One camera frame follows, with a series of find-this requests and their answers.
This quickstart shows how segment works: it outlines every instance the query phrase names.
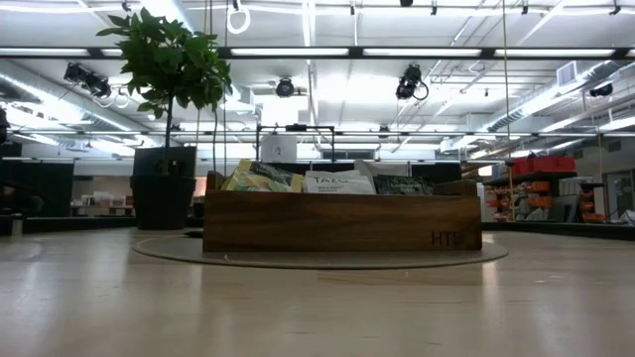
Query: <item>floor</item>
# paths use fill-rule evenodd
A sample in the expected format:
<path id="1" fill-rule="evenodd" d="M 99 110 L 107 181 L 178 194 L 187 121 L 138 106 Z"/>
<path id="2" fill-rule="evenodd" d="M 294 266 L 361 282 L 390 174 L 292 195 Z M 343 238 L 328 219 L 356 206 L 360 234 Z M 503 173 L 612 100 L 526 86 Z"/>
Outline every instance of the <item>floor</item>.
<path id="1" fill-rule="evenodd" d="M 0 356 L 627 356 L 635 244 L 497 232 L 501 260 L 291 271 L 150 258 L 132 229 L 0 238 Z"/>

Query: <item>stage light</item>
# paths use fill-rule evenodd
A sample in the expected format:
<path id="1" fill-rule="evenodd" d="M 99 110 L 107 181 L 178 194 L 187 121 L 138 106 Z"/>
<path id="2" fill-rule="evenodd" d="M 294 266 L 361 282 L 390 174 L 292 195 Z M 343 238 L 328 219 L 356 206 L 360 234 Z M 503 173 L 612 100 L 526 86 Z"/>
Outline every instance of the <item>stage light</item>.
<path id="1" fill-rule="evenodd" d="M 588 92 L 588 94 L 590 96 L 592 96 L 593 98 L 598 97 L 598 96 L 607 96 L 607 95 L 611 95 L 613 93 L 613 84 L 608 83 L 604 86 L 601 86 L 599 88 L 596 89 L 592 89 Z"/>
<path id="2" fill-rule="evenodd" d="M 426 89 L 426 95 L 423 97 L 415 96 L 415 91 L 417 91 L 419 86 Z M 410 64 L 404 72 L 404 76 L 399 78 L 399 85 L 395 92 L 397 99 L 410 99 L 414 97 L 417 100 L 424 100 L 428 98 L 428 94 L 430 94 L 430 91 L 428 90 L 428 86 L 422 81 L 419 66 L 417 64 Z"/>
<path id="3" fill-rule="evenodd" d="M 294 95 L 294 84 L 291 83 L 290 78 L 281 78 L 278 86 L 276 87 L 276 94 L 281 98 L 289 98 Z"/>
<path id="4" fill-rule="evenodd" d="M 95 73 L 82 68 L 78 63 L 69 63 L 63 78 L 73 85 L 79 85 L 88 90 L 92 96 L 105 98 L 111 94 L 107 77 L 97 76 Z"/>

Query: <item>tree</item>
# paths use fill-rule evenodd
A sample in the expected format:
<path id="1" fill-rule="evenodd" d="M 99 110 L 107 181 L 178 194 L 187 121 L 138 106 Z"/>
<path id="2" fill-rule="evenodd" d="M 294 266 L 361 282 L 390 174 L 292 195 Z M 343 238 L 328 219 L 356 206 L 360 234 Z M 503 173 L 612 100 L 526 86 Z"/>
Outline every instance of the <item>tree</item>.
<path id="1" fill-rule="evenodd" d="M 146 8 L 140 15 L 108 16 L 116 27 L 97 36 L 123 37 L 115 44 L 126 60 L 121 73 L 132 73 L 127 83 L 130 94 L 136 90 L 147 100 L 137 111 L 152 111 L 157 119 L 168 114 L 162 165 L 166 175 L 174 99 L 183 108 L 190 103 L 198 110 L 209 105 L 215 113 L 225 90 L 231 92 L 229 64 L 213 50 L 217 35 L 192 33 L 183 23 L 154 17 Z"/>

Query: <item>ceiling light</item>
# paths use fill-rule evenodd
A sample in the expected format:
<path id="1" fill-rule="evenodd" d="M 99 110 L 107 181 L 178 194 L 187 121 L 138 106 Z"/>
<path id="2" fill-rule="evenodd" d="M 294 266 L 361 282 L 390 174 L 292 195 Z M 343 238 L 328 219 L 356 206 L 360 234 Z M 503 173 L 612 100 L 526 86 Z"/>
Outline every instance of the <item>ceiling light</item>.
<path id="1" fill-rule="evenodd" d="M 560 150 L 560 149 L 564 149 L 564 148 L 568 148 L 569 146 L 573 145 L 573 144 L 577 144 L 579 142 L 581 142 L 582 139 L 577 139 L 577 140 L 572 140 L 566 143 L 562 143 L 562 144 L 558 144 L 555 145 L 554 147 L 551 148 L 551 150 Z"/>
<path id="2" fill-rule="evenodd" d="M 552 125 L 549 125 L 549 126 L 543 128 L 541 130 L 541 133 L 549 133 L 549 132 L 552 132 L 554 130 L 563 129 L 564 127 L 566 127 L 566 126 L 568 126 L 570 124 L 573 124 L 574 122 L 575 122 L 574 119 L 561 120 L 561 121 L 559 121 L 557 123 L 554 123 Z"/>
<path id="3" fill-rule="evenodd" d="M 492 176 L 492 166 L 486 166 L 478 169 L 478 175 L 480 177 L 490 177 Z"/>
<path id="4" fill-rule="evenodd" d="M 478 57 L 479 49 L 364 49 L 365 56 L 395 57 Z"/>
<path id="5" fill-rule="evenodd" d="M 39 135 L 39 134 L 31 134 L 29 136 L 27 135 L 20 135 L 20 134 L 14 134 L 13 136 L 17 137 L 17 138 L 22 138 L 22 139 L 27 139 L 27 140 L 31 140 L 31 141 L 35 141 L 41 144 L 47 144 L 47 145 L 53 145 L 53 146 L 57 146 L 59 143 L 58 141 L 51 139 L 49 137 L 43 136 L 43 135 Z"/>
<path id="6" fill-rule="evenodd" d="M 423 87 L 426 89 L 426 94 L 424 96 L 416 96 L 415 92 Z M 395 95 L 397 99 L 406 100 L 410 98 L 415 98 L 419 101 L 425 100 L 428 98 L 430 94 L 430 90 L 428 86 L 424 83 L 421 75 L 421 70 L 419 69 L 418 64 L 410 64 L 406 71 L 404 71 L 404 75 L 399 78 L 399 85 L 397 85 L 397 91 Z"/>
<path id="7" fill-rule="evenodd" d="M 281 98 L 289 98 L 294 95 L 295 90 L 290 78 L 280 78 L 280 82 L 276 86 L 276 94 Z"/>
<path id="8" fill-rule="evenodd" d="M 606 138 L 635 138 L 635 133 L 606 133 Z"/>
<path id="9" fill-rule="evenodd" d="M 101 150 L 102 152 L 116 154 L 120 156 L 135 155 L 134 149 L 130 149 L 123 145 L 119 145 L 119 144 L 115 144 L 115 143 L 111 143 L 107 141 L 101 141 L 101 140 L 93 141 L 91 144 L 94 148 Z"/>
<path id="10" fill-rule="evenodd" d="M 117 129 L 121 129 L 121 130 L 125 130 L 125 131 L 129 131 L 130 130 L 130 128 L 128 128 L 127 126 L 121 125 L 121 124 L 117 123 L 116 121 L 108 119 L 108 118 L 106 118 L 104 116 L 101 116 L 99 114 L 92 113 L 92 115 L 94 117 L 98 118 L 99 120 L 105 121 L 106 123 L 112 125 L 113 127 L 117 128 Z"/>
<path id="11" fill-rule="evenodd" d="M 545 151 L 545 149 L 519 150 L 512 153 L 512 158 L 525 158 L 530 154 L 536 154 Z"/>
<path id="12" fill-rule="evenodd" d="M 347 56 L 348 49 L 337 48 L 271 48 L 271 49 L 231 49 L 234 56 Z"/>
<path id="13" fill-rule="evenodd" d="M 540 137 L 554 137 L 554 138 L 591 138 L 596 134 L 593 133 L 540 133 Z"/>
<path id="14" fill-rule="evenodd" d="M 609 57 L 614 53 L 605 49 L 508 49 L 507 57 Z M 504 57 L 505 50 L 496 50 L 494 55 Z"/>
<path id="15" fill-rule="evenodd" d="M 106 57 L 121 57 L 123 52 L 119 49 L 101 49 L 101 54 Z"/>
<path id="16" fill-rule="evenodd" d="M 606 132 L 611 130 L 617 130 L 635 125 L 635 117 L 629 117 L 625 119 L 613 120 L 612 122 L 599 127 L 599 131 Z"/>
<path id="17" fill-rule="evenodd" d="M 89 57 L 87 49 L 0 48 L 0 56 Z"/>

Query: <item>round platform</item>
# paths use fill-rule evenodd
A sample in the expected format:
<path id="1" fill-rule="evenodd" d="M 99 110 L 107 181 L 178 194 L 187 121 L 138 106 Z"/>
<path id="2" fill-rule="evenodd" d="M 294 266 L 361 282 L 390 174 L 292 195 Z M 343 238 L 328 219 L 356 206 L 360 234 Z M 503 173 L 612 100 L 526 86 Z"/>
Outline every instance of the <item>round platform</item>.
<path id="1" fill-rule="evenodd" d="M 231 252 L 203 253 L 202 240 L 150 238 L 132 245 L 142 254 L 192 263 L 283 269 L 406 269 L 487 262 L 507 249 L 483 242 L 481 251 L 447 252 Z"/>

